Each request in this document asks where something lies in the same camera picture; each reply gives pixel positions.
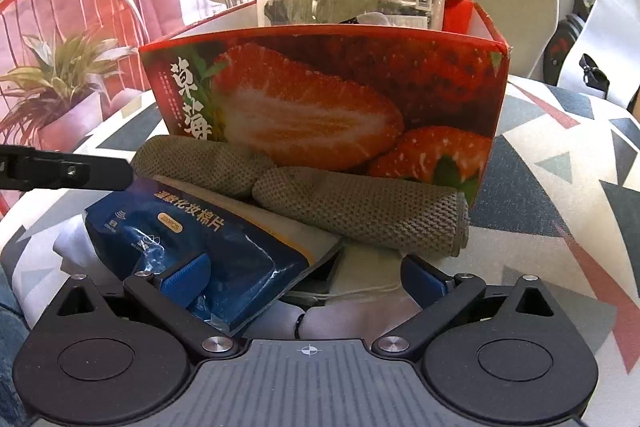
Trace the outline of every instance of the red chair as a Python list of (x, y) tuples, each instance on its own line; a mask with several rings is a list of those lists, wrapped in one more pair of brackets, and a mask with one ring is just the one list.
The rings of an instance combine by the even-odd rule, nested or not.
[[(117, 38), (120, 46), (137, 48), (149, 42), (133, 0), (3, 0), (0, 18), (0, 27), (4, 30), (4, 35), (0, 30), (0, 74), (30, 63), (31, 53), (22, 38), (24, 35), (39, 36), (51, 43), (54, 38), (60, 41), (85, 30), (99, 30), (101, 38)], [(120, 73), (105, 79), (110, 100), (126, 89), (150, 89), (138, 55), (122, 58), (118, 66)], [(0, 120), (17, 102), (16, 98), (5, 95), (10, 84), (0, 82)], [(134, 93), (127, 91), (123, 95)], [(11, 136), (0, 136), (0, 142), (18, 144), (23, 132), (21, 128)], [(26, 144), (45, 148), (40, 142), (36, 133)], [(0, 212), (4, 214), (7, 209), (0, 200)]]

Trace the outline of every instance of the strawberry box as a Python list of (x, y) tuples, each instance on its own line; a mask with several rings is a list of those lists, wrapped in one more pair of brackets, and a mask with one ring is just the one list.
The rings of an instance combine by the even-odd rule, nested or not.
[(509, 47), (470, 0), (444, 29), (257, 26), (255, 3), (140, 49), (169, 133), (244, 144), (279, 166), (415, 179), (473, 202)]

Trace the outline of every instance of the plant pot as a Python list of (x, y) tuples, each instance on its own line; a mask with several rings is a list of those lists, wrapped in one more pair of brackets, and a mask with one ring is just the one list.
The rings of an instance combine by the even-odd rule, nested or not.
[(76, 144), (102, 123), (100, 94), (91, 93), (76, 107), (38, 130), (44, 150), (71, 152)]
[(109, 106), (109, 110), (105, 112), (104, 108), (102, 108), (102, 114), (105, 119), (110, 116), (116, 114), (119, 110), (121, 110), (127, 103), (131, 102), (131, 100), (135, 100), (142, 94), (142, 91), (137, 89), (130, 89), (130, 87), (125, 87), (123, 90), (119, 91), (112, 99), (111, 105)]

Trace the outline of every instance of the circular pad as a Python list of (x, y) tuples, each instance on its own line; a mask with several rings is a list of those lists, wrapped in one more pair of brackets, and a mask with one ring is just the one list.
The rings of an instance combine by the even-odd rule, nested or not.
[(436, 394), (491, 424), (548, 425), (581, 414), (598, 367), (577, 331), (495, 320), (452, 328), (429, 344), (422, 371)]
[(127, 344), (111, 339), (88, 339), (67, 347), (58, 359), (60, 369), (71, 378), (107, 380), (124, 373), (133, 362)]
[(542, 346), (519, 339), (484, 344), (478, 362), (489, 375), (512, 382), (535, 380), (551, 369), (554, 360)]
[(175, 396), (190, 364), (169, 333), (78, 317), (57, 317), (64, 334), (32, 333), (18, 353), (14, 383), (28, 409), (65, 425), (120, 425)]

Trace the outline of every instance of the blue package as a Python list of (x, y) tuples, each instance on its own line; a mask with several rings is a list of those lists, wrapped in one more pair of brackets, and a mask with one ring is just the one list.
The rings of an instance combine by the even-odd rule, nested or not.
[(85, 219), (89, 236), (98, 257), (120, 279), (141, 269), (159, 274), (206, 253), (209, 283), (187, 309), (227, 333), (238, 331), (337, 251), (338, 236), (173, 183), (180, 188), (138, 179), (92, 204)]
[(209, 279), (211, 260), (206, 253), (201, 253), (156, 276), (154, 286), (180, 308), (187, 308), (201, 295), (209, 284)]

